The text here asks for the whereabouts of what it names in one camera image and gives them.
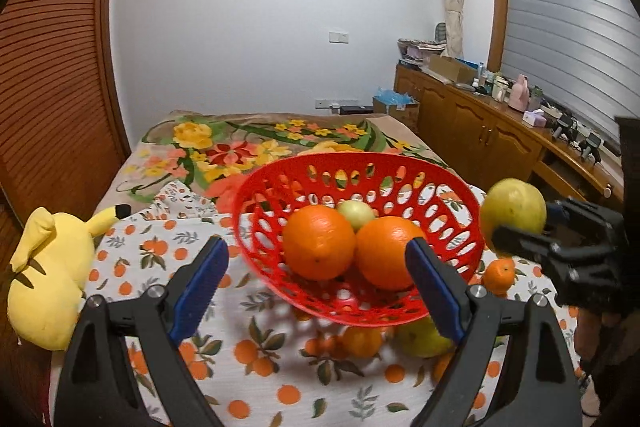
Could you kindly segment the right hand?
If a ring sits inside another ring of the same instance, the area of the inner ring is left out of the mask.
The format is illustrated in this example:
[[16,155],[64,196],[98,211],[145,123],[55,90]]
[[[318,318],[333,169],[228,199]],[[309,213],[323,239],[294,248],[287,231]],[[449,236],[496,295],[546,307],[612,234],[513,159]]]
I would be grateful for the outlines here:
[[637,335],[629,314],[597,314],[579,309],[574,346],[582,361],[617,365],[637,351]]

